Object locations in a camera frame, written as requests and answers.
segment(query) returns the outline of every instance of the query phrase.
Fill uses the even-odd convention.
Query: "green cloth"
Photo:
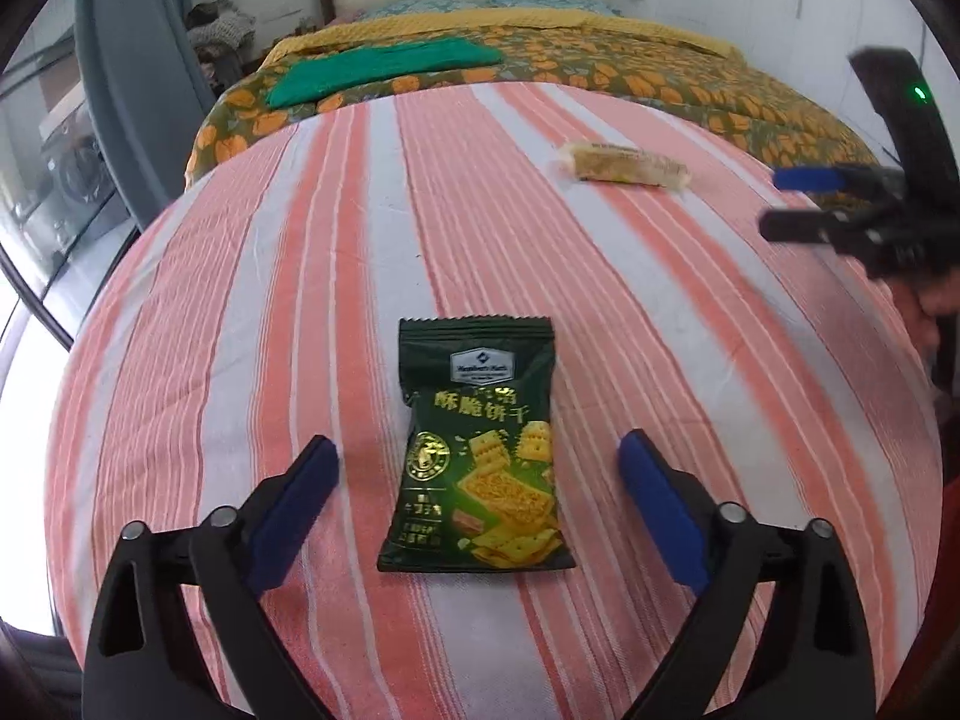
[[[322,100],[362,83],[411,73],[496,65],[503,55],[464,38],[439,38],[396,46],[359,47],[348,52],[296,63],[267,95],[272,110]]]

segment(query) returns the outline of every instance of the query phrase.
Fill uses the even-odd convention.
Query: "blue patterned pillowcase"
[[[491,7],[555,7],[589,10],[602,16],[616,16],[616,12],[602,0],[491,0]]]
[[[357,20],[368,22],[385,16],[405,16],[408,13],[452,13],[455,10],[477,7],[491,7],[491,4],[488,0],[397,0],[368,10]]]

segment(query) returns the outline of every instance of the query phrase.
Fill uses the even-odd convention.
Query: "gray curtain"
[[[145,229],[184,191],[214,98],[186,37],[190,0],[77,0],[83,87],[104,157]]]

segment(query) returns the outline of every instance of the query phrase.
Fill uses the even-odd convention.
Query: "wrapped snack bar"
[[[572,568],[554,493],[549,319],[400,322],[411,409],[381,571]]]
[[[567,143],[560,148],[560,156],[581,181],[646,184],[671,191],[690,185],[686,165],[639,148],[612,143]]]

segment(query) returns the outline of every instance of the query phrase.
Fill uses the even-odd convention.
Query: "pink and white striped sheet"
[[[693,183],[570,181],[556,147],[578,139],[654,149]],[[807,202],[692,124],[542,84],[373,100],[258,143],[148,230],[70,357],[47,541],[74,647],[126,522],[179,528],[238,505],[320,433],[342,483],[264,605],[338,717],[617,720],[691,604],[618,484],[617,442],[640,426],[718,500],[835,523],[882,695],[936,560],[937,431],[886,293],[832,252],[757,234],[764,208]],[[379,574],[407,427],[397,321],[500,313],[555,323],[557,478],[580,567]],[[188,605],[243,707],[199,597]],[[717,702],[761,620],[762,599]]]

